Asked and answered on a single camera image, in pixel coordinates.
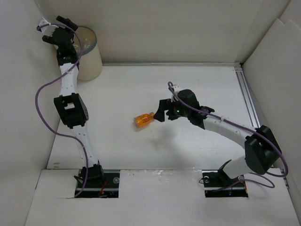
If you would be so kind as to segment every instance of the white floor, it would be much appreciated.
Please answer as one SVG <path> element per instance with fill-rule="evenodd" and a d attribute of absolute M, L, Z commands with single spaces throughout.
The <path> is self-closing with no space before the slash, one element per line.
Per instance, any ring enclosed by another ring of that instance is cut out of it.
<path fill-rule="evenodd" d="M 42 171 L 26 226 L 299 225 L 281 178 L 270 177 L 274 189 L 247 183 L 249 198 L 205 198 L 200 170 L 123 170 L 119 198 L 67 199 L 77 173 Z M 246 178 L 265 183 L 254 175 Z"/>
<path fill-rule="evenodd" d="M 101 164 L 123 169 L 119 198 L 67 199 L 83 165 L 75 141 L 56 137 L 26 226 L 299 225 L 282 178 L 271 178 L 275 189 L 247 183 L 249 198 L 205 198 L 200 169 L 219 168 L 244 154 L 237 144 L 184 118 L 134 128 L 135 116 L 155 112 L 160 99 L 170 98 L 168 81 L 191 89 L 219 115 L 250 125 L 233 67 L 106 66 L 97 79 L 79 84 L 78 92 L 90 113 L 89 133 Z M 58 131 L 69 133 L 62 124 Z"/>
<path fill-rule="evenodd" d="M 90 115 L 89 135 L 104 169 L 216 169 L 244 154 L 239 145 L 185 118 L 154 121 L 137 131 L 133 118 L 156 112 L 159 100 L 171 97 L 168 81 L 191 89 L 200 105 L 251 125 L 234 67 L 105 66 L 98 78 L 78 85 Z M 62 123 L 58 132 L 70 133 Z M 48 169 L 82 166 L 76 142 L 56 136 Z"/>

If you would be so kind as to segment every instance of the white panel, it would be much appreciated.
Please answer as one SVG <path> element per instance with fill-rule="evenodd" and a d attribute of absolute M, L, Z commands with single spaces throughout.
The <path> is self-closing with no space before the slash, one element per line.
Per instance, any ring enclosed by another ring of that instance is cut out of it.
<path fill-rule="evenodd" d="M 224 117 L 251 124 L 233 67 L 106 66 L 98 78 L 78 85 L 89 111 L 92 145 L 104 169 L 217 169 L 244 153 L 236 143 L 185 118 L 166 117 L 137 131 L 133 118 L 156 112 L 159 100 L 171 97 L 168 81 L 191 89 L 201 105 Z M 58 131 L 69 133 L 62 123 Z M 48 168 L 81 167 L 75 141 L 56 136 Z"/>
<path fill-rule="evenodd" d="M 279 174 L 280 170 L 271 172 Z M 205 198 L 198 183 L 201 171 L 122 171 L 122 194 L 117 199 L 62 198 L 74 193 L 70 180 L 74 173 L 42 172 L 26 226 L 299 225 L 282 178 L 268 176 L 276 185 L 274 189 L 247 182 L 249 198 Z M 246 177 L 259 180 L 254 175 Z"/>
<path fill-rule="evenodd" d="M 0 225 L 23 226 L 40 170 L 45 168 L 54 135 L 36 113 L 34 96 L 60 72 L 50 45 L 36 31 L 41 17 L 32 0 L 0 3 Z M 52 98 L 57 86 L 40 96 L 49 124 L 58 117 Z"/>
<path fill-rule="evenodd" d="M 236 58 L 236 62 L 244 63 L 264 37 L 274 21 L 279 18 L 290 0 L 263 0 L 249 33 Z"/>
<path fill-rule="evenodd" d="M 104 62 L 234 62 L 262 0 L 38 0 L 95 30 Z"/>
<path fill-rule="evenodd" d="M 280 20 L 283 23 L 286 23 L 289 19 L 293 20 L 301 27 L 301 0 L 291 0 L 290 4 L 280 17 Z"/>
<path fill-rule="evenodd" d="M 301 217 L 300 56 L 301 29 L 291 20 L 276 20 L 243 69 L 288 162 L 290 191 Z"/>

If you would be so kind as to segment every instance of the orange bottle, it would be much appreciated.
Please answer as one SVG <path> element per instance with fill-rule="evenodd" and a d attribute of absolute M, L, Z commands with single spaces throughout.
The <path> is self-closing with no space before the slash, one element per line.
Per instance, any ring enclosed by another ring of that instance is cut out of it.
<path fill-rule="evenodd" d="M 154 112 L 142 114 L 134 118 L 134 123 L 137 128 L 142 128 L 154 120 Z"/>

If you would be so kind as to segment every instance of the purple cable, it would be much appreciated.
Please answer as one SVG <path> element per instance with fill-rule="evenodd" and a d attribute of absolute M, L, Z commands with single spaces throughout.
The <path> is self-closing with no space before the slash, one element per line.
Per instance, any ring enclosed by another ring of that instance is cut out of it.
<path fill-rule="evenodd" d="M 84 151 L 84 154 L 85 154 L 85 158 L 86 158 L 86 168 L 87 168 L 87 170 L 86 170 L 86 176 L 85 176 L 85 179 L 84 179 L 84 182 L 83 182 L 82 189 L 74 196 L 74 198 L 75 198 L 75 197 L 79 196 L 79 195 L 83 192 L 83 190 L 84 190 L 84 188 L 85 188 L 85 186 L 86 186 L 86 183 L 87 183 L 87 177 L 88 177 L 88 155 L 87 155 L 85 146 L 84 146 L 84 144 L 81 142 L 81 140 L 79 140 L 77 137 L 70 136 L 70 135 L 66 135 L 66 134 L 62 134 L 62 133 L 58 133 L 58 132 L 56 132 L 54 129 L 52 129 L 52 128 L 49 126 L 49 124 L 46 122 L 46 120 L 44 119 L 44 117 L 43 117 L 43 115 L 42 115 L 42 113 L 41 113 L 41 110 L 40 110 L 40 107 L 39 107 L 39 103 L 38 103 L 38 98 L 39 98 L 39 94 L 40 94 L 40 92 L 42 91 L 42 89 L 44 89 L 46 86 L 50 86 L 50 85 L 52 85 L 53 83 L 55 83 L 56 81 L 60 80 L 60 79 L 61 79 L 62 77 L 64 77 L 69 71 L 71 71 L 74 67 L 77 66 L 77 64 L 79 63 L 79 61 L 80 61 L 80 59 L 81 59 L 81 57 L 82 57 L 83 47 L 82 47 L 82 43 L 81 43 L 81 41 L 80 41 L 80 39 L 79 39 L 79 36 L 76 34 L 76 32 L 75 32 L 72 28 L 70 28 L 70 27 L 68 27 L 68 26 L 66 26 L 66 25 L 64 25 L 64 24 L 44 24 L 44 25 L 42 25 L 42 26 L 40 26 L 40 27 L 37 27 L 37 30 L 40 30 L 40 29 L 43 28 L 43 27 L 47 27 L 47 26 L 51 26 L 51 25 L 54 25 L 54 26 L 62 26 L 62 27 L 68 28 L 69 30 L 71 30 L 71 31 L 75 34 L 75 36 L 76 36 L 76 37 L 78 38 L 78 40 L 79 40 L 79 45 L 80 45 L 79 58 L 78 58 L 78 60 L 74 63 L 74 65 L 73 65 L 72 67 L 70 67 L 70 68 L 69 68 L 65 73 L 63 73 L 61 76 L 57 77 L 56 79 L 54 79 L 53 81 L 51 81 L 51 82 L 49 82 L 49 83 L 46 83 L 46 84 L 43 85 L 43 86 L 41 86 L 41 87 L 38 89 L 37 93 L 36 93 L 36 96 L 35 96 L 34 101 L 35 101 L 35 105 L 36 105 L 36 109 L 37 109 L 37 112 L 38 112 L 38 114 L 39 114 L 39 117 L 41 118 L 42 122 L 45 124 L 45 126 L 46 126 L 51 132 L 53 132 L 54 134 L 56 134 L 56 135 L 58 135 L 58 136 L 61 136 L 61 137 L 69 137 L 69 138 L 75 139 L 75 140 L 77 140 L 77 141 L 80 143 L 81 147 L 83 148 L 83 151 Z"/>
<path fill-rule="evenodd" d="M 184 105 L 185 107 L 190 108 L 191 110 L 196 111 L 196 112 L 199 112 L 199 113 L 202 113 L 202 114 L 210 115 L 210 116 L 212 116 L 212 117 L 214 117 L 214 118 L 216 118 L 216 119 L 218 119 L 218 120 L 222 120 L 222 118 L 221 118 L 220 116 L 218 116 L 218 115 L 215 115 L 215 114 L 212 114 L 212 113 L 208 113 L 208 112 L 204 112 L 204 111 L 201 111 L 201 110 L 199 110 L 199 109 L 196 109 L 196 108 L 194 108 L 194 107 L 189 106 L 189 105 L 186 104 L 184 101 L 182 101 L 182 100 L 178 97 L 178 95 L 175 93 L 175 91 L 174 91 L 173 88 L 172 88 L 173 83 L 172 83 L 171 81 L 169 81 L 167 84 L 168 84 L 168 89 L 172 92 L 172 94 L 176 97 L 176 99 L 177 99 L 182 105 Z M 232 126 L 235 126 L 235 127 L 239 128 L 239 129 L 243 129 L 243 130 L 249 131 L 249 132 L 251 132 L 251 133 L 254 133 L 256 136 L 260 137 L 260 138 L 263 139 L 265 142 L 267 142 L 267 143 L 268 143 L 268 144 L 269 144 L 269 145 L 277 152 L 277 154 L 279 155 L 281 161 L 283 162 L 284 168 L 285 168 L 285 172 L 284 172 L 284 174 L 282 174 L 282 175 L 277 175 L 277 174 L 273 174 L 273 173 L 269 173 L 269 172 L 267 172 L 267 174 L 269 174 L 269 175 L 271 175 L 271 176 L 274 176 L 274 177 L 278 177 L 278 178 L 285 178 L 285 177 L 287 176 L 287 174 L 288 174 L 288 166 L 287 166 L 287 163 L 286 163 L 286 161 L 285 161 L 285 159 L 284 159 L 284 156 L 281 154 L 280 150 L 279 150 L 279 149 L 278 149 L 271 141 L 269 141 L 266 137 L 264 137 L 264 136 L 261 135 L 260 133 L 258 133 L 258 132 L 256 132 L 256 131 L 253 131 L 253 130 L 251 130 L 251 129 L 245 127 L 245 126 L 238 125 L 238 124 L 236 124 L 236 123 L 234 123 L 234 122 L 231 122 L 231 121 L 229 121 L 229 120 L 227 120 L 227 119 L 224 119 L 223 121 L 226 122 L 226 123 L 228 123 L 228 124 L 230 124 L 230 125 L 232 125 Z"/>
<path fill-rule="evenodd" d="M 245 181 L 253 182 L 253 183 L 255 183 L 255 184 L 258 184 L 258 185 L 261 185 L 261 186 L 264 186 L 264 187 L 268 187 L 268 188 L 275 188 L 275 184 L 274 184 L 270 179 L 268 179 L 268 178 L 266 178 L 266 177 L 264 177 L 264 176 L 262 176 L 262 175 L 259 175 L 259 174 L 257 174 L 257 173 L 249 173 L 249 174 L 253 174 L 253 175 L 259 176 L 259 177 L 261 177 L 261 178 L 263 178 L 263 179 L 269 181 L 269 182 L 271 183 L 271 185 L 265 185 L 265 184 L 263 184 L 263 183 L 261 183 L 261 182 L 258 182 L 258 181 L 255 181 L 255 180 L 251 180 L 251 179 L 242 179 L 242 180 L 239 180 L 239 181 L 234 182 L 232 185 L 229 185 L 229 186 L 227 186 L 227 187 L 222 187 L 222 188 L 213 190 L 213 192 L 220 192 L 220 191 L 223 191 L 223 190 L 225 190 L 225 189 L 227 189 L 227 188 L 229 188 L 229 187 L 234 187 L 235 185 L 237 185 L 237 184 L 239 184 L 239 183 L 242 183 L 242 182 L 245 182 Z"/>

